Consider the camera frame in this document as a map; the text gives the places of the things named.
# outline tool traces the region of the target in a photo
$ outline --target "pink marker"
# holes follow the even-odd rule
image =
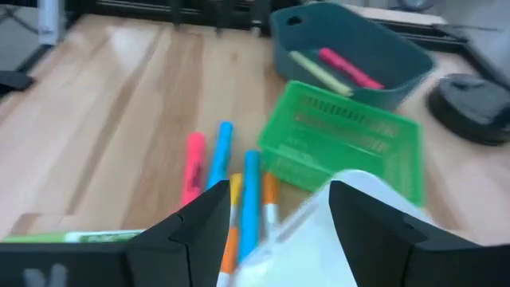
[[[206,137],[201,132],[191,133],[186,142],[186,167],[182,185],[182,206],[202,193],[202,167],[206,150]]]
[[[319,58],[322,61],[325,61],[329,65],[333,66],[333,68],[339,70],[340,72],[345,72],[351,76],[351,79],[356,82],[356,84],[364,87],[364,88],[373,88],[373,89],[383,89],[384,86],[381,85],[376,80],[370,78],[366,73],[362,70],[356,68],[350,61],[347,61],[339,54],[335,53],[332,49],[322,48],[319,51]]]

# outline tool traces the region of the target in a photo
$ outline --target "highlighter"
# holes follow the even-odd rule
[[[202,167],[205,150],[206,137],[200,132],[191,133],[186,141],[186,166],[181,206],[192,202],[202,193]]]
[[[145,230],[73,231],[52,234],[8,236],[6,243],[97,243],[127,242]]]
[[[264,211],[264,230],[265,236],[269,240],[275,238],[275,231],[280,222],[278,215],[278,197],[280,193],[280,183],[271,173],[264,174],[262,205]]]
[[[247,151],[245,154],[245,184],[240,218],[239,262],[243,261],[258,244],[261,203],[260,158],[258,151]]]
[[[336,93],[342,96],[352,96],[351,88],[347,87],[345,84],[336,80],[334,76],[324,71],[324,69],[322,69],[318,64],[305,57],[302,53],[292,51],[290,53],[290,57],[298,65],[300,65],[303,69],[311,73],[314,77],[316,77],[319,81],[321,81],[331,90],[335,91]]]
[[[230,230],[223,252],[222,267],[218,275],[217,287],[226,287],[230,283],[230,276],[236,268],[237,245],[239,244],[239,231],[235,226],[237,205],[241,196],[242,174],[235,173],[230,176]]]
[[[230,145],[232,141],[233,125],[224,121],[218,131],[218,142],[214,150],[213,162],[210,168],[207,190],[220,180],[226,179],[230,160]]]
[[[236,268],[237,244],[239,241],[239,232],[235,226],[230,227],[229,237],[226,240],[225,251],[223,253],[222,267],[218,275],[217,287],[227,287],[230,284],[230,276]]]
[[[235,225],[237,217],[237,206],[241,197],[242,174],[235,173],[230,176],[230,223],[229,226]]]
[[[383,89],[384,86],[370,78],[366,73],[362,70],[356,68],[350,61],[341,57],[339,54],[335,53],[335,51],[329,48],[322,48],[319,51],[319,58],[322,61],[325,61],[333,68],[339,70],[340,72],[345,72],[351,79],[356,82],[356,84],[364,87],[364,88],[373,88],[373,89]]]

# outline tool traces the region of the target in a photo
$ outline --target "metal frame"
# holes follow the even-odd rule
[[[434,52],[454,53],[463,57],[483,78],[510,89],[510,81],[475,48],[456,26],[420,25],[373,19],[407,40]]]
[[[55,45],[63,30],[64,1],[67,10],[75,18],[82,14],[103,14],[118,17],[144,18],[149,20],[173,22],[177,27],[181,23],[216,26],[222,28],[251,29],[257,35],[270,35],[268,18],[272,10],[299,5],[299,0],[187,0],[195,8],[185,6],[186,0],[168,0],[168,5],[151,5],[120,0],[25,0],[24,6],[41,8],[41,43]],[[9,0],[9,4],[18,4],[19,0]],[[372,19],[372,21],[393,30],[400,36],[414,42],[424,49],[443,53],[455,53],[462,56],[485,79],[510,89],[508,78],[492,65],[469,39],[456,26],[420,25],[404,22]]]
[[[34,82],[34,79],[26,74],[37,64],[46,52],[51,50],[55,45],[58,45],[64,37],[65,29],[70,28],[79,18],[79,15],[66,13],[64,0],[3,0],[0,1],[0,3],[37,8],[39,20],[37,28],[24,25],[24,22],[16,19],[14,14],[7,15],[7,17],[16,19],[20,25],[37,33],[40,43],[14,71],[0,71],[2,77],[0,98],[2,98],[13,90],[24,90]]]

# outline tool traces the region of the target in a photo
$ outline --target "blue marker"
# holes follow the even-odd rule
[[[227,179],[232,131],[233,126],[230,122],[222,122],[218,133],[218,143],[216,144],[216,150],[214,150],[213,163],[210,168],[209,181],[207,181],[207,190],[220,180]]]
[[[258,151],[245,156],[245,188],[242,195],[239,258],[243,261],[258,244],[261,209],[261,157]]]

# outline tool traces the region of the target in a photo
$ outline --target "green plastic basket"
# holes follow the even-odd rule
[[[307,191],[359,169],[423,203],[422,130],[404,117],[291,81],[259,145],[265,170]]]

